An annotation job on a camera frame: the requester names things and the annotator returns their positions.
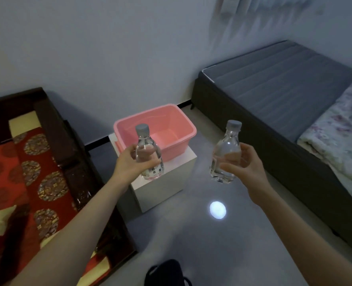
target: pink plastic basin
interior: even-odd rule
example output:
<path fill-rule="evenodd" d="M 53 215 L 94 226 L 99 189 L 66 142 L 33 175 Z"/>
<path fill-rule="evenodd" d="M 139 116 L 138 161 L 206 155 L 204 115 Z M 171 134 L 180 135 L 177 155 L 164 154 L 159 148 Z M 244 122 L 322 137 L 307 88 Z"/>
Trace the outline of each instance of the pink plastic basin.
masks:
<path fill-rule="evenodd" d="M 196 127 L 177 105 L 167 104 L 116 121 L 114 131 L 119 150 L 137 144 L 135 126 L 138 124 L 149 125 L 150 135 L 159 145 L 164 162 L 183 154 L 189 140 L 197 133 Z"/>

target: plastic water bottle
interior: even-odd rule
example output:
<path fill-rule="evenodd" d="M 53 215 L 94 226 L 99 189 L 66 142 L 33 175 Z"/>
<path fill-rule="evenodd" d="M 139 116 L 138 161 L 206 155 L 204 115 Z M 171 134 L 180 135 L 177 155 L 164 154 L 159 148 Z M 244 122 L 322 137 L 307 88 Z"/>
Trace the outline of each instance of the plastic water bottle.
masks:
<path fill-rule="evenodd" d="M 147 162 L 151 159 L 161 159 L 161 151 L 156 142 L 150 137 L 150 129 L 148 124 L 138 124 L 136 133 L 139 136 L 139 142 L 136 147 L 136 161 Z M 157 179 L 164 173 L 163 160 L 154 168 L 150 168 L 142 172 L 141 176 L 149 181 Z"/>
<path fill-rule="evenodd" d="M 238 133 L 241 130 L 242 123 L 236 120 L 228 120 L 226 124 L 226 133 L 213 150 L 213 161 L 210 167 L 212 179 L 220 183 L 230 183 L 234 180 L 234 174 L 220 169 L 220 163 L 235 163 L 241 159 L 240 142 Z"/>

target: gray bottle cap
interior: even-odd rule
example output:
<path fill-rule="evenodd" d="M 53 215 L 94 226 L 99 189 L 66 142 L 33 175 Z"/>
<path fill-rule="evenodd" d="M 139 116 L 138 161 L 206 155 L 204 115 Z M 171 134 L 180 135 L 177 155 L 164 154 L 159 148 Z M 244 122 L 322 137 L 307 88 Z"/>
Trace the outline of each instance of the gray bottle cap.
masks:
<path fill-rule="evenodd" d="M 226 124 L 226 129 L 231 131 L 240 131 L 242 122 L 237 120 L 228 120 Z"/>
<path fill-rule="evenodd" d="M 135 129 L 138 136 L 150 135 L 150 128 L 148 124 L 138 124 L 137 126 L 135 126 Z"/>

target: floral blanket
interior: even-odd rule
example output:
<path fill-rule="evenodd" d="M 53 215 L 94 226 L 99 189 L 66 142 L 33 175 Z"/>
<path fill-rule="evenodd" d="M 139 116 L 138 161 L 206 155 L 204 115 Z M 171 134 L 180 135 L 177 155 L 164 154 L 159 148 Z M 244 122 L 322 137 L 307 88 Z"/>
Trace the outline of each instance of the floral blanket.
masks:
<path fill-rule="evenodd" d="M 327 163 L 352 196 L 352 84 L 298 144 Z"/>

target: tiled floor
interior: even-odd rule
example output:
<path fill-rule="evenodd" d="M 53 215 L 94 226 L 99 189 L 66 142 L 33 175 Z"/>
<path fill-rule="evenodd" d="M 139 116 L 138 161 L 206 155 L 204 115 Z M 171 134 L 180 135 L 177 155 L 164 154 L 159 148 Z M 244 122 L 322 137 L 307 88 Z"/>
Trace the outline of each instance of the tiled floor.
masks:
<path fill-rule="evenodd" d="M 139 254 L 103 284 L 143 285 L 145 273 L 153 264 L 178 260 L 194 285 L 306 285 L 288 252 L 264 213 L 249 199 L 239 180 L 230 185 L 212 181 L 208 175 L 213 146 L 223 133 L 197 109 L 183 111 L 198 134 L 190 141 L 197 154 L 195 168 L 185 189 L 153 209 L 141 214 L 127 193 L 119 208 L 133 236 Z M 115 166 L 110 144 L 91 151 L 103 179 Z M 273 177 L 278 193 L 305 221 L 331 245 L 352 261 L 352 249 L 303 206 Z M 220 201 L 227 214 L 216 220 L 209 205 Z"/>

